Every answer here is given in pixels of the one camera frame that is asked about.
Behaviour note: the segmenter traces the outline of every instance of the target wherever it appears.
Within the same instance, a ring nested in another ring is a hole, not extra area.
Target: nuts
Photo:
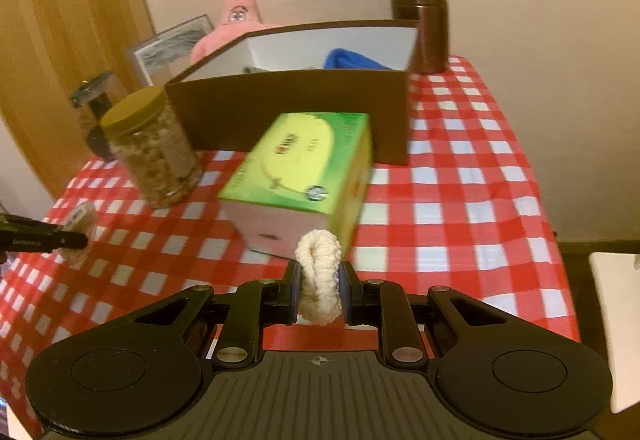
[[[196,154],[169,104],[133,134],[111,140],[110,149],[153,208],[180,201],[202,176]]]

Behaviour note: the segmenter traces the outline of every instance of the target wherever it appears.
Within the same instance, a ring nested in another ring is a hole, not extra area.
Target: red and white checkered tablecloth
[[[425,293],[449,285],[578,340],[566,274],[524,153],[472,65],[415,78],[409,166],[375,165],[349,259]],[[92,160],[50,211],[56,222],[86,200],[97,241],[72,268],[57,254],[21,254],[0,282],[0,392],[28,430],[31,359],[49,344],[192,284],[218,292],[282,276],[286,260],[247,250],[216,195],[244,154],[210,151],[182,203],[152,210],[117,163]],[[265,331],[267,348],[376,348],[376,333],[304,324]]]

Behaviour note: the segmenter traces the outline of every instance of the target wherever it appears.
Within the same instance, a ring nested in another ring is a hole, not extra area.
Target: white chair
[[[611,410],[640,402],[640,256],[595,252],[589,257],[613,376]]]

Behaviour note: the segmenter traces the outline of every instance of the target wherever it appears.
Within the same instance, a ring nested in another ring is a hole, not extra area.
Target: dark bottle
[[[449,65],[447,0],[391,0],[393,19],[418,21],[418,59],[412,71],[439,74]]]

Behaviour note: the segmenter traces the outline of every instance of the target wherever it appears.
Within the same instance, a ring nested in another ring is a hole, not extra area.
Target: tissue box
[[[344,254],[369,184],[364,113],[283,113],[218,199],[246,246],[293,258],[313,229],[337,236]]]

